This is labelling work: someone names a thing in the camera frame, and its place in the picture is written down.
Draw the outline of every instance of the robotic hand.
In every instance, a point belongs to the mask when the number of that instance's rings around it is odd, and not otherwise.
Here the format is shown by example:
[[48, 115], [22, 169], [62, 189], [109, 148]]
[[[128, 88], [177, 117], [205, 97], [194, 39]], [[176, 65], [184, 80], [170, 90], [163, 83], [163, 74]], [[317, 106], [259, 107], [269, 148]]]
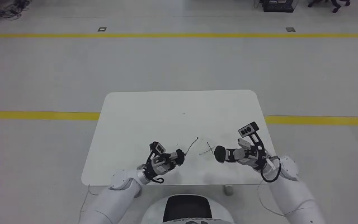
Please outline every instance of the robotic hand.
[[113, 175], [111, 184], [105, 188], [87, 208], [80, 224], [117, 224], [127, 211], [134, 197], [140, 194], [142, 186], [150, 183], [163, 183], [164, 175], [176, 165], [184, 163], [185, 154], [179, 149], [165, 153], [159, 142], [153, 142], [145, 164], [136, 170], [123, 170]]
[[270, 183], [270, 190], [283, 216], [291, 224], [325, 224], [321, 210], [305, 183], [298, 178], [296, 163], [289, 157], [281, 159], [270, 155], [257, 134], [257, 124], [252, 122], [239, 129], [242, 138], [238, 139], [241, 148], [228, 149], [217, 146], [214, 151], [218, 162], [238, 162], [260, 172], [261, 177]]

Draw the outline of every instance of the gray floor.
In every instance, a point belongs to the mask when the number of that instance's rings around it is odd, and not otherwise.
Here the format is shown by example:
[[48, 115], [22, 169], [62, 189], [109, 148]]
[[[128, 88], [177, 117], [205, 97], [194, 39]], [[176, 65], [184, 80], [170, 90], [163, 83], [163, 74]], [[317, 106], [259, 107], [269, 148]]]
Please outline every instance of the gray floor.
[[[358, 7], [330, 4], [263, 13], [249, 0], [39, 0], [0, 33], [358, 32]], [[0, 110], [94, 111], [115, 91], [254, 90], [265, 115], [358, 115], [357, 39], [0, 40]], [[96, 122], [0, 120], [0, 223], [76, 223], [87, 191], [81, 173]], [[328, 223], [355, 223], [357, 127], [269, 125], [279, 155], [300, 176]], [[268, 188], [265, 204], [277, 209]], [[154, 201], [199, 193], [237, 223], [287, 223], [261, 207], [256, 186], [147, 186], [121, 223]]]

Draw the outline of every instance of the small wire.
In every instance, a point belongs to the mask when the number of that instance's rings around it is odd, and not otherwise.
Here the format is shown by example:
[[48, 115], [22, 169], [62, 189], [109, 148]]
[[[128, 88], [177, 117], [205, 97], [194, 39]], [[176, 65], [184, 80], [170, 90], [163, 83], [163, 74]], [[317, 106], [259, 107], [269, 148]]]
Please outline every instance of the small wire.
[[88, 192], [94, 196], [98, 196], [99, 194], [93, 194], [91, 191], [90, 191], [90, 186], [88, 186]]
[[211, 148], [211, 147], [210, 147], [210, 145], [209, 145], [209, 143], [208, 143], [208, 142], [206, 142], [206, 144], [208, 144], [208, 146], [209, 146], [209, 148], [210, 148], [210, 150], [211, 150], [212, 154], [214, 154], [214, 153], [213, 153], [213, 148]]
[[83, 212], [83, 210], [82, 210], [82, 209], [83, 209], [83, 206], [84, 206], [84, 204], [87, 204], [87, 203], [86, 203], [86, 199], [87, 199], [88, 194], [92, 194], [92, 195], [94, 195], [94, 196], [98, 196], [98, 194], [93, 194], [93, 193], [90, 191], [90, 185], [88, 185], [88, 189], [87, 189], [86, 196], [84, 197], [84, 200], [83, 200], [81, 209], [79, 210], [79, 218], [78, 218], [77, 224], [79, 224], [79, 222], [80, 222], [80, 220], [81, 220], [81, 214], [82, 214], [82, 212]]
[[[276, 214], [276, 215], [278, 215], [278, 216], [286, 217], [288, 214], [293, 213], [293, 212], [296, 212], [296, 211], [301, 210], [301, 209], [312, 209], [312, 208], [297, 208], [297, 209], [295, 209], [295, 210], [293, 210], [293, 211], [291, 211], [291, 212], [288, 212], [288, 213], [285, 213], [285, 214], [280, 214], [280, 213], [278, 213], [278, 212], [275, 212], [275, 211], [273, 211], [273, 210], [267, 208], [267, 207], [263, 204], [263, 202], [262, 202], [262, 200], [261, 200], [261, 197], [260, 197], [260, 191], [258, 190], [259, 187], [262, 185], [262, 182], [263, 182], [263, 180], [261, 180], [261, 182], [260, 182], [260, 183], [258, 184], [258, 186], [257, 186], [257, 197], [258, 197], [258, 200], [260, 201], [261, 205], [264, 207], [264, 209], [268, 210], [269, 212], [271, 212], [271, 213], [273, 213], [273, 214]], [[298, 207], [300, 207], [303, 203], [308, 202], [308, 201], [310, 201], [310, 200], [313, 200], [313, 199], [305, 200], [304, 202], [302, 202], [301, 204], [299, 204]]]
[[192, 146], [198, 139], [199, 139], [199, 137], [196, 137], [195, 141], [193, 141], [193, 143], [189, 146], [188, 151], [186, 151], [186, 153], [185, 153], [185, 155], [184, 155], [184, 158], [185, 158], [186, 155], [188, 154], [188, 152], [189, 152], [191, 146]]
[[214, 154], [214, 153], [213, 153], [213, 148], [210, 147], [210, 145], [209, 145], [208, 142], [206, 142], [206, 144], [208, 144], [208, 146], [209, 146], [210, 149], [209, 149], [209, 150], [206, 150], [205, 152], [200, 153], [200, 155], [202, 155], [202, 154], [204, 154], [204, 153], [207, 153], [207, 152], [209, 152], [209, 151], [211, 151], [212, 154]]
[[273, 211], [273, 210], [267, 208], [267, 207], [263, 204], [263, 202], [262, 202], [262, 200], [261, 200], [261, 197], [260, 197], [260, 191], [258, 190], [259, 187], [261, 186], [262, 182], [263, 182], [263, 180], [261, 180], [261, 182], [260, 182], [260, 183], [258, 184], [258, 186], [257, 186], [257, 196], [258, 196], [258, 200], [260, 201], [261, 205], [262, 205], [266, 210], [268, 210], [269, 212], [272, 212], [273, 214], [276, 214], [276, 215], [278, 215], [278, 216], [285, 217], [283, 214], [279, 214], [279, 213], [277, 213], [277, 212], [275, 212], [275, 211]]

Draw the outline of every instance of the black foam pad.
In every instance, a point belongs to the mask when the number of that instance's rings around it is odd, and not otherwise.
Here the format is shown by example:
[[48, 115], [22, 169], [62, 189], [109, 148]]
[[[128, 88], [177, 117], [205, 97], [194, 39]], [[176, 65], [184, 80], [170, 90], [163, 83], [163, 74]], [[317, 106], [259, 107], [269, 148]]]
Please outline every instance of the black foam pad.
[[215, 159], [222, 164], [225, 162], [226, 149], [223, 146], [217, 146], [214, 151]]

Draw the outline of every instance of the black wire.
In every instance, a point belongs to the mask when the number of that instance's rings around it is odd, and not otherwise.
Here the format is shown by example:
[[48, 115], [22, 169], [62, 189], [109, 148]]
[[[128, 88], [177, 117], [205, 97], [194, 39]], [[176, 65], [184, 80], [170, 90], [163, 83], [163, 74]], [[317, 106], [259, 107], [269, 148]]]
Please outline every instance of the black wire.
[[164, 183], [164, 179], [163, 178], [157, 178], [157, 179], [152, 179], [151, 181], [158, 183], [158, 184], [163, 184]]
[[185, 158], [185, 156], [188, 154], [188, 152], [189, 152], [191, 146], [192, 146], [198, 139], [199, 139], [199, 137], [196, 137], [195, 141], [193, 141], [193, 143], [189, 146], [188, 151], [186, 151], [186, 154], [184, 155], [184, 158]]
[[280, 166], [279, 166], [279, 170], [278, 170], [277, 175], [275, 176], [275, 178], [273, 178], [272, 180], [267, 180], [267, 179], [265, 178], [265, 176], [263, 175], [263, 168], [260, 170], [262, 179], [263, 179], [265, 182], [267, 182], [267, 183], [273, 183], [273, 182], [275, 182], [275, 181], [279, 178], [279, 176], [280, 176], [282, 164], [281, 164], [280, 158], [277, 157], [276, 159], [278, 159], [278, 160], [280, 161]]
[[214, 154], [214, 153], [213, 153], [213, 148], [211, 148], [211, 147], [210, 147], [210, 145], [209, 145], [209, 143], [208, 143], [208, 142], [206, 142], [206, 143], [208, 144], [208, 146], [209, 146], [209, 148], [210, 148], [210, 150], [211, 150], [212, 154]]
[[21, 17], [21, 12], [26, 11], [32, 0], [15, 0], [13, 4], [8, 5], [3, 10], [0, 10], [0, 17], [6, 20], [17, 20]]

